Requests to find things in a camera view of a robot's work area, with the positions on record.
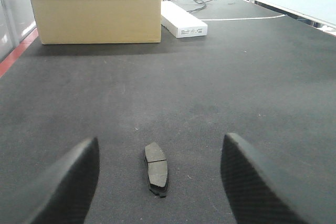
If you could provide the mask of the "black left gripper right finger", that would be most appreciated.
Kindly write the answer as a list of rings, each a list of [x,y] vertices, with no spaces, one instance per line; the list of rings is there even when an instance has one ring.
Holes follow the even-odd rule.
[[[224,136],[220,171],[237,223],[335,223],[335,194],[290,175],[236,133]]]

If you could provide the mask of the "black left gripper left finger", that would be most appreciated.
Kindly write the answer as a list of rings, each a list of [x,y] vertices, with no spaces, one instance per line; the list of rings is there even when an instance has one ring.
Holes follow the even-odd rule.
[[[73,147],[28,187],[24,223],[84,223],[100,174],[96,137]]]

